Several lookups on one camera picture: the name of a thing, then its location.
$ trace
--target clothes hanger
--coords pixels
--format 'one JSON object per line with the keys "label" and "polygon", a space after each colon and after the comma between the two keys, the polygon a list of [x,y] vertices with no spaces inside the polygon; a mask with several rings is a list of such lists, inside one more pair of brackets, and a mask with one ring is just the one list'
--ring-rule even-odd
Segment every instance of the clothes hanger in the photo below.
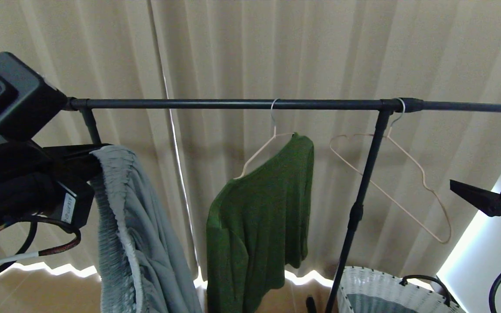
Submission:
{"label": "clothes hanger", "polygon": [[243,172],[241,173],[241,176],[235,178],[236,180],[238,180],[239,178],[242,178],[243,176],[245,176],[245,173],[247,171],[247,166],[249,165],[249,163],[252,162],[252,160],[254,160],[256,158],[256,156],[260,152],[262,152],[262,150],[264,150],[264,148],[266,148],[266,146],[268,144],[270,144],[276,137],[281,137],[281,136],[285,136],[285,135],[293,135],[294,134],[294,133],[280,133],[279,135],[277,134],[276,119],[274,118],[274,104],[278,100],[279,100],[279,98],[275,99],[272,102],[272,106],[270,107],[270,116],[272,117],[272,122],[274,123],[274,135],[270,138],[270,140],[266,141],[266,143],[262,146],[262,148],[258,149],[258,151],[256,151],[256,153],[253,156],[250,157],[250,159],[243,166]]}
{"label": "clothes hanger", "polygon": [[[425,174],[424,168],[419,164],[419,162],[417,162],[417,160],[415,160],[407,151],[405,151],[405,149],[403,149],[398,143],[396,143],[396,141],[390,136],[392,127],[394,126],[394,123],[396,121],[398,121],[399,119],[401,119],[401,117],[403,117],[403,114],[405,113],[405,102],[401,98],[396,98],[396,99],[398,99],[401,102],[401,104],[403,105],[403,111],[401,112],[401,115],[397,119],[394,119],[392,121],[392,123],[390,124],[390,127],[388,129],[388,133],[387,133],[387,135],[384,136],[384,138],[388,139],[393,145],[395,145],[398,149],[400,149],[401,152],[403,152],[420,169],[421,176],[423,178],[423,187],[426,190],[428,190],[429,192],[431,192],[432,194],[434,194],[434,196],[438,200],[438,203],[440,204],[440,207],[442,208],[442,212],[444,212],[444,216],[446,218],[446,222],[448,223],[448,227],[449,227],[448,237],[445,240],[440,239],[436,234],[431,232],[431,230],[429,230],[422,222],[420,222],[416,217],[414,217],[413,214],[411,214],[401,204],[399,204],[396,200],[394,200],[394,198],[392,198],[388,193],[386,193],[382,188],[380,188],[380,186],[378,186],[375,182],[372,182],[372,180],[370,180],[370,183],[373,184],[376,188],[378,188],[378,190],[380,190],[385,196],[387,196],[387,198],[389,200],[391,200],[397,206],[399,206],[399,208],[402,209],[413,220],[415,220],[415,222],[417,222],[417,224],[419,224],[419,226],[421,226],[424,230],[426,230],[427,233],[429,233],[431,236],[433,236],[434,239],[436,239],[440,243],[446,244],[451,240],[451,236],[452,236],[451,221],[450,221],[450,217],[449,217],[448,210],[447,210],[446,206],[444,206],[444,204],[443,204],[442,200],[440,199],[440,196],[438,196],[437,192],[435,190],[433,190],[432,188],[429,188],[428,186],[426,186],[426,174]],[[353,137],[355,137],[355,136],[370,136],[370,137],[372,137],[374,135],[372,133],[356,133],[353,135]],[[332,148],[332,142],[334,141],[334,139],[337,139],[339,137],[345,137],[345,138],[349,139],[349,137],[347,135],[338,135],[336,137],[333,137],[330,140],[330,150],[332,150],[332,152],[334,152],[343,162],[345,162],[345,164],[347,164],[349,167],[354,169],[354,171],[356,171],[357,173],[359,173],[362,176],[362,173],[358,169],[356,169],[351,163],[346,161],[340,154],[338,154],[336,152],[336,150],[334,150],[334,148]]]}

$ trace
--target white laundry basket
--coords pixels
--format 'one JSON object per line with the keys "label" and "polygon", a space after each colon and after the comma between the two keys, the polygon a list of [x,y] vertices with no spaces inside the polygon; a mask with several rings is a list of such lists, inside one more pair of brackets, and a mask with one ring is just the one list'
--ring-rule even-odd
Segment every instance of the white laundry basket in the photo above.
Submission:
{"label": "white laundry basket", "polygon": [[[407,279],[430,279],[439,283],[447,297],[407,283]],[[364,267],[346,267],[337,293],[340,313],[465,313],[451,303],[446,287],[432,277],[403,279]]]}

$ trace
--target gray cloth in basket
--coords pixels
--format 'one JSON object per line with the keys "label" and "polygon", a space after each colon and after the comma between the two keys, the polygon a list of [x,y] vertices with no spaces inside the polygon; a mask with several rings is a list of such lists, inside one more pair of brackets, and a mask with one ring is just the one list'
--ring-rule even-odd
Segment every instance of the gray cloth in basket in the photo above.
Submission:
{"label": "gray cloth in basket", "polygon": [[417,313],[399,303],[394,303],[380,297],[364,295],[362,293],[348,294],[347,298],[355,313]]}
{"label": "gray cloth in basket", "polygon": [[201,313],[179,240],[136,155],[121,146],[92,152],[100,212],[103,313]]}

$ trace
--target curtain fold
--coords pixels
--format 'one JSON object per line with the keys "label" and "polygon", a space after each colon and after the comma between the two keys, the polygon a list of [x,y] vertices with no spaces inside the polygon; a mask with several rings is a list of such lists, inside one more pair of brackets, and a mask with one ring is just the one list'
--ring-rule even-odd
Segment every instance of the curtain fold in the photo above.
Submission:
{"label": "curtain fold", "polygon": [[[501,103],[501,2],[7,1],[0,2],[0,51],[15,53],[74,97]],[[341,133],[372,132],[376,112],[272,114],[279,133],[306,135],[316,150],[309,255],[300,269],[289,270],[304,275],[316,269],[331,277],[361,177],[328,143]],[[206,279],[208,208],[271,137],[271,113],[95,110],[95,115],[103,141],[137,152],[169,208],[191,269],[198,263]],[[449,191],[448,180],[490,188],[501,171],[501,114],[408,113],[392,137],[424,166],[427,183],[449,208],[454,236],[448,245],[437,243],[370,188],[348,264],[431,275],[476,212]],[[42,146],[90,142],[82,118],[70,112],[60,113],[35,140]],[[276,139],[249,170],[286,141]],[[362,169],[369,145],[369,137],[354,137],[335,146]],[[438,203],[422,189],[416,166],[391,144],[382,144],[372,179],[445,236]],[[97,263],[96,227],[91,214],[82,246],[48,258],[49,264]],[[24,230],[7,230],[12,238],[3,234],[0,253],[14,253]],[[65,240],[47,229],[35,244]]]}

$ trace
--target tiled floor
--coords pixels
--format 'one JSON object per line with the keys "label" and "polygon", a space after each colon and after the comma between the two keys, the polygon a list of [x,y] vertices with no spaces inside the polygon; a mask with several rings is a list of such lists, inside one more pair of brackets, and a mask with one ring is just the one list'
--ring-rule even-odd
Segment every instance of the tiled floor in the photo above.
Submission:
{"label": "tiled floor", "polygon": [[[53,276],[44,270],[12,269],[0,276],[0,313],[97,313],[100,290],[97,276],[82,279],[72,273]],[[295,286],[286,280],[282,289],[265,295],[257,313],[306,313],[308,295],[323,312],[329,293],[329,287],[316,281]]]}

